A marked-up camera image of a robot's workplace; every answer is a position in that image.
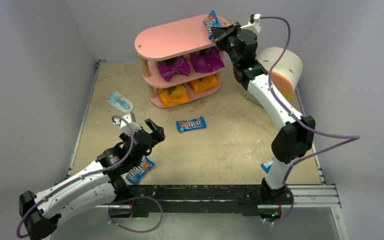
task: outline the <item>wooden support post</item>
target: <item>wooden support post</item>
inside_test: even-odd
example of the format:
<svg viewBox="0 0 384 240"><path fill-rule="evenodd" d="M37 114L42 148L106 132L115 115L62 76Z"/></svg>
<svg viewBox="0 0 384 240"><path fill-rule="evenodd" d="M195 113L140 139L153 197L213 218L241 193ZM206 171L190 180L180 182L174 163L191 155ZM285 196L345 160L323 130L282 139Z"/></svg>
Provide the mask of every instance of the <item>wooden support post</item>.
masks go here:
<svg viewBox="0 0 384 240"><path fill-rule="evenodd" d="M139 56L139 59L140 59L140 63L142 64L143 76L145 78L149 78L151 76L151 74L150 74L150 68L148 66L148 61L141 56ZM151 98L155 98L155 91L151 85L148 85L148 92L149 92L149 96Z"/></svg>

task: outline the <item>beige floor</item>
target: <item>beige floor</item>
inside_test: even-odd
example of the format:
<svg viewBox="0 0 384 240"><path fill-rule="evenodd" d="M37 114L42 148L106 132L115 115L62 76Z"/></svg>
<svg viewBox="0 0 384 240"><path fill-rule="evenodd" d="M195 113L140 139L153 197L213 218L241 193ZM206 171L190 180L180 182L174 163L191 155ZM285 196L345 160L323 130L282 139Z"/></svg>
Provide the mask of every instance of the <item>beige floor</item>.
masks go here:
<svg viewBox="0 0 384 240"><path fill-rule="evenodd" d="M154 147L149 158L156 167L141 184L259 184L266 175L260 164L273 154L271 142L277 134L270 116L261 106L244 98L244 90L233 77L231 65L221 72L221 89L213 95L168 109L154 106L142 78L141 66L134 63L101 65L78 146L73 172L77 173L105 149L120 141L120 132L111 122L122 114L106 102L119 92L134 104L136 121L147 129L151 118L164 127L165 141ZM292 104L299 109L298 100ZM204 116L207 128L184 133L177 120ZM290 184L320 184L313 158L297 165Z"/></svg>

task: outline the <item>purple snack bag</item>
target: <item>purple snack bag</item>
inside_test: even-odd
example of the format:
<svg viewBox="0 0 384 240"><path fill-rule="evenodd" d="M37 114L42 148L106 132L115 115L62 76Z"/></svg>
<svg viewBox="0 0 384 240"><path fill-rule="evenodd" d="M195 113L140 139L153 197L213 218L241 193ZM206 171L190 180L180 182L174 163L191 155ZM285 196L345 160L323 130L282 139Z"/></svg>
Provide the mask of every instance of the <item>purple snack bag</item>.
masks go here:
<svg viewBox="0 0 384 240"><path fill-rule="evenodd" d="M214 46L193 52L191 58L193 69L197 73L212 73L225 67L219 49Z"/></svg>
<svg viewBox="0 0 384 240"><path fill-rule="evenodd" d="M161 74L161 77L167 82L169 82L175 74L189 76L191 73L191 66L184 56L159 61L157 65L159 74Z"/></svg>

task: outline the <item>cable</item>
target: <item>cable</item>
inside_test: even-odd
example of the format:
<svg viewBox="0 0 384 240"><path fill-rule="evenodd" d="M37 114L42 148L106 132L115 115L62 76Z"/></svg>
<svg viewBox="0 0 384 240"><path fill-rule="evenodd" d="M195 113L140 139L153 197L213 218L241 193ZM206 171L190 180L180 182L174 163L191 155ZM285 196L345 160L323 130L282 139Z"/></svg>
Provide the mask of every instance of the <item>cable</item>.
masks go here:
<svg viewBox="0 0 384 240"><path fill-rule="evenodd" d="M127 122L123 117L121 116L118 116L118 115L114 115L112 116L111 120L113 123L116 123L115 122L115 118L118 118L120 120L122 120L124 123L126 123L127 127L128 127L128 130L130 132L130 146L127 150L127 153L124 155L124 157L118 161L116 164L114 165L111 165L109 167L105 167L103 169L100 169L100 170L96 170L96 171L90 171L88 173L85 173L77 178L74 178L68 182L66 182L65 184L61 185L60 187L56 188L55 190L51 191L48 195L46 195L43 199L40 199L38 202L36 202L21 218L20 222L18 223L17 225L17 230L16 230L16 235L17 235L17 238L19 239L23 239L23 238L26 238L29 236L29 234L25 234L25 235L21 235L20 233L20 230L21 230L21 227L24 223L24 221L26 220L26 218L33 212L33 210L35 208L37 208L38 206L40 206L42 203L45 202L45 200L48 200L50 197L52 197L53 195L57 194L58 192L60 192L61 190L65 189L66 187L74 184L75 182L81 180L81 179L85 179L86 177L89 177L90 175L94 175L94 174L98 174L98 173L102 173L102 172L105 172L105 171L109 171L111 169L114 169L114 168L117 168L120 164L122 164L126 159L127 157L130 155L130 153L132 152L132 149L133 149L133 145L134 145L134 132L133 132L133 129L132 127L130 126L129 122Z"/></svg>
<svg viewBox="0 0 384 240"><path fill-rule="evenodd" d="M123 225L120 225L120 224L116 223L111 218L111 214L110 214L109 210L108 210L108 218L109 218L109 222L108 223L111 223L111 224L113 224L113 225L115 225L115 226L117 226L119 228L122 228L124 230L130 231L130 232L133 232L133 233L137 233L137 234L149 233L149 232L152 232L155 229L157 229L161 225L161 223L163 222L164 212L163 212L163 207L161 206L161 204L155 198L152 198L150 196L135 196L135 197L123 200L123 201L111 202L108 205L123 204L123 203L129 202L129 201L132 201L132 200L136 200L136 199L149 199L149 200L153 201L154 203L156 203L156 205L158 206L158 208L159 208L159 210L161 212L161 215L160 215L161 217L159 218L158 223L153 228L148 229L148 230L135 230L135 229L131 229L131 228L125 227Z"/></svg>
<svg viewBox="0 0 384 240"><path fill-rule="evenodd" d="M270 88L270 92L271 94L273 95L273 97L276 99L276 101L283 107L283 109L291 116L293 117L293 119L295 119L299 125L301 125L301 127L303 127L304 129L306 129L307 131L310 131L310 132L313 132L315 134L318 134L318 135L321 135L321 136L325 136L325 137L328 137L328 138L334 138L334 139L347 139L345 141L342 141L342 142L339 142L337 144L334 144L330 147L327 147L323 150L320 150L320 151L317 151L317 152L314 152L308 156L305 156L303 158L300 158L299 160L295 161L293 164L291 164L291 166L288 168L284 178L283 178L283 184L285 186L285 188L288 190L289 194L291 195L291 200L292 200L292 203L290 205L290 208L289 210L286 212L286 214L278 221L276 222L271 222L271 224L278 224L280 222L282 222L283 220L285 220L289 214L292 212L292 208L294 207L294 204L295 204L295 199L294 199L294 195L292 194L292 191L291 189L288 187L287 183L286 183L286 180L288 179L288 176L289 174L291 173L292 171L292 168L301 163L302 161L306 160L306 159L309 159L311 157L314 157L314 156L317 156L319 154L322 154L322 153L325 153L329 150L332 150L332 149L335 149L339 146L342 146L342 145L345 145L347 143L351 143L355 140L358 140L360 138L359 135L338 135L338 134L331 134L331 133L327 133L327 132L323 132L323 131L319 131L319 130L316 130L316 129L313 129L307 125L305 125L280 99L279 97L276 95L275 93L275 90L272 88L272 85L273 85L273 80L272 80L272 74L273 74L273 69L275 68L275 66L280 62L280 60L282 59L282 57L284 56L287 48L288 48L288 45L289 45L289 41L291 40L291 25L289 24L289 22L283 18L283 17L279 17L279 16L261 16L259 19L277 19L277 20L282 20L286 26L287 26L287 40L286 40L286 44L285 44L285 47L283 48L283 51L282 53L280 54L279 58L273 63L273 65L271 66L270 70L268 71L268 87Z"/></svg>

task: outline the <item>pink shelf top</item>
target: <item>pink shelf top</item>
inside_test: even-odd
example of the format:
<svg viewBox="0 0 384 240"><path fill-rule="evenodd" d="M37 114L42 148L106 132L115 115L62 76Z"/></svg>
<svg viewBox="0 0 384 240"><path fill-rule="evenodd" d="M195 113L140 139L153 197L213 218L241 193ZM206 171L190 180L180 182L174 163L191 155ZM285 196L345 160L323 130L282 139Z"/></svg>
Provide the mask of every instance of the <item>pink shelf top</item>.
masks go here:
<svg viewBox="0 0 384 240"><path fill-rule="evenodd" d="M220 52L221 59L223 60L224 64L226 65L225 62L225 55L223 52ZM180 74L175 74L170 81L164 80L164 78L161 76L160 72L158 71L158 66L156 61L148 61L148 67L149 67L149 77L143 77L145 81L152 87L157 88L157 89L166 89L169 87L173 87L179 84L187 83L189 81L195 80L195 79L200 79L205 76L215 74L219 71L221 71L223 68L218 69L217 71L213 72L196 72L194 70L194 67L192 66L192 61L191 61L191 55L186 54L185 57L187 58L187 61L189 62L190 65L190 74L189 76L185 75L180 75Z"/></svg>
<svg viewBox="0 0 384 240"><path fill-rule="evenodd" d="M215 46L214 41L208 39L203 24L207 16L203 14L143 30L134 40L137 53L147 60L162 61ZM221 16L218 21L222 27L229 25Z"/></svg>
<svg viewBox="0 0 384 240"><path fill-rule="evenodd" d="M197 93L197 94L194 93L194 90L192 90L192 88L189 86L189 84L186 83L184 86L186 88L186 92L187 92L187 95L189 96L189 99L191 101L193 101L193 100L197 100L197 99L206 97L206 96L211 95L211 94L215 94L220 89L220 87L222 86L222 79L220 78L220 76L217 76L217 81L218 81L217 86L215 86L211 89L208 89L204 92ZM155 95L156 95L156 97L151 98L151 102L155 106L165 109L166 107L163 106L163 104L160 101L160 98L158 97L157 90L155 90Z"/></svg>

